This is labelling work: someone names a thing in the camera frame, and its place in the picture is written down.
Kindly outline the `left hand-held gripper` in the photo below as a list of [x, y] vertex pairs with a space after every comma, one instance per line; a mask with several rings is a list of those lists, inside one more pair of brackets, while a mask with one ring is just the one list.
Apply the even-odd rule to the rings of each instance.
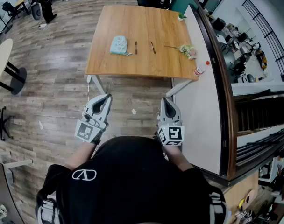
[[74, 136], [90, 143], [95, 136], [103, 134], [106, 130], [107, 115], [110, 112], [112, 95], [98, 95], [88, 101], [82, 112], [81, 119], [77, 120]]

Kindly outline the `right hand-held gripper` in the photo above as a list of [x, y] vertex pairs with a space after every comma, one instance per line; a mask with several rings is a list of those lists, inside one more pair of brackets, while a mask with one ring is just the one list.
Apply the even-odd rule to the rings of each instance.
[[172, 100], [162, 98], [160, 116], [160, 121], [162, 123], [159, 125], [157, 135], [161, 144], [163, 146], [182, 145], [185, 127], [182, 125], [180, 109]]

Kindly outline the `light green pencil pouch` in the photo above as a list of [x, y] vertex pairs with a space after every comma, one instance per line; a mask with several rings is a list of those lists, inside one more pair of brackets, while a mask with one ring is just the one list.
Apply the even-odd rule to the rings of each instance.
[[119, 35], [113, 39], [110, 46], [110, 53], [125, 56], [132, 55], [132, 53], [127, 52], [127, 40], [125, 36]]

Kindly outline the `person's right forearm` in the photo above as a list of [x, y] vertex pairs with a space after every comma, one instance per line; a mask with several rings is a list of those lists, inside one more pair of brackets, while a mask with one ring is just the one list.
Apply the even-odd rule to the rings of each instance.
[[181, 171], [186, 171], [194, 168], [182, 154], [178, 146], [164, 146], [163, 148], [169, 162], [176, 165]]

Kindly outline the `person's left forearm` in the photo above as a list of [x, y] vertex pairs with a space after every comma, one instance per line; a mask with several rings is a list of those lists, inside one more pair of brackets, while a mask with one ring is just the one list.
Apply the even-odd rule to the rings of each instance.
[[74, 170], [83, 163], [91, 159], [96, 149], [95, 143], [84, 142], [70, 158], [67, 159], [64, 166], [69, 170]]

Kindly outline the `white table leg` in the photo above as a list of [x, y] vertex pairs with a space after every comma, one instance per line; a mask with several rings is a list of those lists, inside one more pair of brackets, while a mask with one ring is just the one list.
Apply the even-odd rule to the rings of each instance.
[[106, 94], [106, 91], [103, 87], [103, 84], [100, 80], [100, 77], [98, 75], [90, 75], [92, 81], [94, 82], [94, 84], [96, 85], [96, 87], [98, 88], [98, 90], [100, 91], [101, 94]]
[[182, 88], [184, 88], [185, 86], [187, 86], [190, 82], [192, 82], [192, 80], [185, 80], [185, 81], [181, 81], [178, 84], [174, 85], [167, 93], [166, 93], [166, 97], [171, 97], [174, 94], [176, 94], [177, 92], [179, 92]]

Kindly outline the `dark wooden handrail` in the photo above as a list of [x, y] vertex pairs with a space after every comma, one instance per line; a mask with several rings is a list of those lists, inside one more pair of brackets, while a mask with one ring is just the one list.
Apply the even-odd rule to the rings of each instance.
[[225, 60], [212, 25], [200, 3], [197, 0], [193, 0], [193, 2], [195, 2], [198, 7], [197, 9], [193, 9], [193, 12], [196, 13], [196, 19], [200, 21], [200, 28], [204, 29], [203, 37], [208, 46], [208, 54], [212, 60], [212, 69], [220, 111], [220, 174], [209, 174], [208, 176], [219, 184], [230, 186], [234, 183], [237, 152], [237, 124], [233, 92]]

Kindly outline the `pale artificial flower bouquet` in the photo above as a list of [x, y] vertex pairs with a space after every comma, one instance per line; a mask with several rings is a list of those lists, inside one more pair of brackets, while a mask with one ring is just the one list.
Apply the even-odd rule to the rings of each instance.
[[179, 50], [189, 60], [193, 60], [197, 58], [197, 50], [192, 45], [181, 45], [180, 47], [173, 47], [173, 46], [165, 46], [165, 47], [174, 48], [174, 49]]

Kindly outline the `person's black T-shirt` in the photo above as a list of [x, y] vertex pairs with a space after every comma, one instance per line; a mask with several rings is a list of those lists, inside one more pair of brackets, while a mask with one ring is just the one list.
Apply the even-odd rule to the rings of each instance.
[[181, 171], [155, 139], [114, 137], [74, 170], [49, 167], [38, 224], [226, 224], [222, 191], [195, 167]]

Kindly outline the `dark staircase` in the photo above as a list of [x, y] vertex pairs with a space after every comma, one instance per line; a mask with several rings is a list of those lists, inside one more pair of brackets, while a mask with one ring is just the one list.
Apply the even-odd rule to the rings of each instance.
[[238, 136], [284, 124], [284, 96], [281, 95], [238, 100], [235, 108]]

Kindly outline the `round white table black base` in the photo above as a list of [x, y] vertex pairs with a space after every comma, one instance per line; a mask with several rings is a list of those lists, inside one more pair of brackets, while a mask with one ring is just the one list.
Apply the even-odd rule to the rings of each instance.
[[17, 68], [9, 61], [12, 47], [12, 39], [7, 39], [0, 45], [0, 78], [3, 72], [12, 77], [10, 85], [0, 81], [0, 87], [8, 90], [12, 95], [17, 95], [26, 83], [27, 70], [24, 67]]

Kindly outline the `grey office chair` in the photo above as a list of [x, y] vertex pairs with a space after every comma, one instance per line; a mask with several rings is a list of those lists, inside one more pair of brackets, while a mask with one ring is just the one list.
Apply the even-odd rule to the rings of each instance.
[[31, 5], [31, 13], [34, 20], [39, 21], [42, 17], [42, 8], [40, 3], [34, 3]]

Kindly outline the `black metal railing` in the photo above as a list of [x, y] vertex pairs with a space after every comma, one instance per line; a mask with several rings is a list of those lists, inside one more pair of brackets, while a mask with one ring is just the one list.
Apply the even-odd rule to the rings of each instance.
[[250, 14], [252, 20], [259, 27], [260, 31], [264, 36], [264, 39], [270, 46], [270, 49], [275, 57], [275, 63], [279, 67], [281, 79], [284, 82], [284, 48], [281, 42], [279, 41], [276, 33], [274, 32], [270, 24], [267, 22], [265, 17], [250, 0], [245, 0], [242, 6]]

